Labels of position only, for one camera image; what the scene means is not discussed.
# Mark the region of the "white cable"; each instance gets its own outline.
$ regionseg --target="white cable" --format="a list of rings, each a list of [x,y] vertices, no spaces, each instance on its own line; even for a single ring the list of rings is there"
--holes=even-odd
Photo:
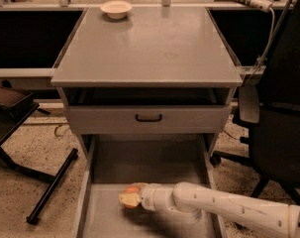
[[[260,69],[262,62],[264,61],[265,57],[264,54],[267,54],[267,51],[271,45],[271,41],[272,41],[272,34],[274,31],[274,26],[275,26],[275,12],[272,8],[269,8],[269,11],[271,12],[271,25],[270,25],[270,31],[269,31],[269,37],[268,37],[268,42],[266,44],[265,50],[263,52],[263,55],[260,57],[259,61],[257,62],[257,64],[254,66],[254,71],[252,72],[252,74],[250,75],[250,77],[248,78],[248,80],[246,81],[246,85],[249,83],[250,79],[255,75],[255,73]]]

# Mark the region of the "chair armrest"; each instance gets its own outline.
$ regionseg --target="chair armrest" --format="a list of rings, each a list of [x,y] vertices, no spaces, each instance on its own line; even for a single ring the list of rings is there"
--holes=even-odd
[[[247,124],[259,122],[259,99],[255,85],[239,88],[240,120]]]

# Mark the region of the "drawer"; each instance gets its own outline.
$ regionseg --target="drawer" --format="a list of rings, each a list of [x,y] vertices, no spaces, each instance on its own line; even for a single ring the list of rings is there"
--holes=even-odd
[[[231,106],[70,106],[64,112],[76,134],[217,133]]]
[[[72,238],[227,237],[223,219],[206,211],[198,223],[184,224],[162,212],[128,209],[119,202],[118,194],[135,181],[168,186],[188,181],[214,188],[201,135],[160,140],[121,136],[125,140],[111,141],[105,135],[91,144]]]

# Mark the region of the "black desk surface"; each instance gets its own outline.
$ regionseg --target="black desk surface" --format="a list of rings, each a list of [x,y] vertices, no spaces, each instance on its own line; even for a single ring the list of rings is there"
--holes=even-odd
[[[28,110],[19,120],[13,120],[9,116],[3,115],[0,111],[0,146],[20,127],[21,124],[39,107],[39,103],[33,102]]]

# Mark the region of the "gray cabinet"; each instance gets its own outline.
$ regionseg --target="gray cabinet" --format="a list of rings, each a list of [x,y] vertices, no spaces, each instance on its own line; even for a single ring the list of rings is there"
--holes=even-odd
[[[140,5],[120,21],[89,8],[51,83],[88,160],[74,237],[225,237],[207,212],[196,231],[164,233],[117,201],[133,181],[214,187],[205,160],[242,80],[205,8]]]

